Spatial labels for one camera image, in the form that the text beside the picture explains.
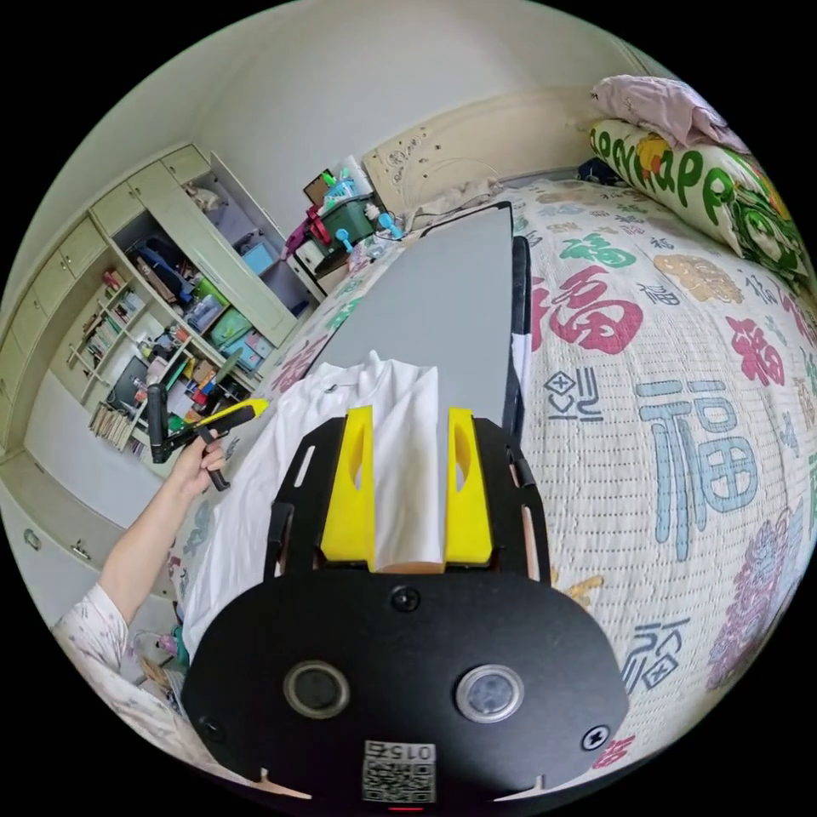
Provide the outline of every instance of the blue toy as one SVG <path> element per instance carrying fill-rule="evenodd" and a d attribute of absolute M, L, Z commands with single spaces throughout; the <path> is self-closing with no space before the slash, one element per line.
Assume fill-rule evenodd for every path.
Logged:
<path fill-rule="evenodd" d="M 349 243 L 349 231 L 344 230 L 342 227 L 334 234 L 334 237 L 340 241 L 344 247 L 346 247 L 346 252 L 350 253 L 352 251 L 352 245 Z"/>
<path fill-rule="evenodd" d="M 377 217 L 377 223 L 391 233 L 391 237 L 399 241 L 403 237 L 403 231 L 394 223 L 394 219 L 388 213 L 381 213 Z"/>

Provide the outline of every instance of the cabinet handle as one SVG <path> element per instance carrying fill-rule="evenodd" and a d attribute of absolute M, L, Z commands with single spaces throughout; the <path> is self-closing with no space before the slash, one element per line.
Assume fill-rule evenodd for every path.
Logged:
<path fill-rule="evenodd" d="M 37 534 L 35 534 L 31 528 L 26 528 L 23 531 L 23 541 L 25 541 L 25 543 L 35 551 L 38 551 L 43 546 L 43 543 L 40 541 L 40 537 L 37 536 Z"/>
<path fill-rule="evenodd" d="M 82 540 L 79 540 L 75 545 L 71 545 L 71 550 L 74 553 L 76 553 L 81 559 L 84 559 L 86 562 L 90 562 L 91 557 L 80 546 L 82 542 L 83 542 Z"/>

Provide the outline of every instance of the qr code label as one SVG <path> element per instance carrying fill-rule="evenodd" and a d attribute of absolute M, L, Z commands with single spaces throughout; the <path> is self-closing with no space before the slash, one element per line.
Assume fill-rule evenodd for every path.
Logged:
<path fill-rule="evenodd" d="M 437 752 L 431 743 L 367 740 L 363 799 L 372 803 L 434 803 Z"/>

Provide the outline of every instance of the bed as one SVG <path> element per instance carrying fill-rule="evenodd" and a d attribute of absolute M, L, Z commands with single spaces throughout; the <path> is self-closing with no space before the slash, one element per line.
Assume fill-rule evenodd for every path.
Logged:
<path fill-rule="evenodd" d="M 493 202 L 510 206 L 530 254 L 519 433 L 551 580 L 604 629 L 631 707 L 570 785 L 659 751 L 716 705 L 785 611 L 817 539 L 814 283 L 795 294 L 643 190 L 576 180 L 596 119 L 589 89 L 542 89 L 448 111 L 364 157 L 396 213 L 503 180 Z M 275 402 L 321 354 L 331 359 L 334 333 L 419 240 L 350 275 L 260 394 Z M 230 442 L 238 467 L 264 422 Z M 171 551 L 182 608 L 202 554 L 226 535 L 214 505 L 209 492 Z"/>

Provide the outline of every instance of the pillow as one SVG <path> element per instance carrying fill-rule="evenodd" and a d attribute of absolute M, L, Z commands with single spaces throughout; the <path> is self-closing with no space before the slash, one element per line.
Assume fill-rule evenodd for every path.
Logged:
<path fill-rule="evenodd" d="M 663 137 L 620 119 L 595 125 L 590 142 L 628 184 L 740 258 L 762 264 L 788 283 L 814 279 L 786 206 L 751 157 L 715 145 L 673 150 Z"/>

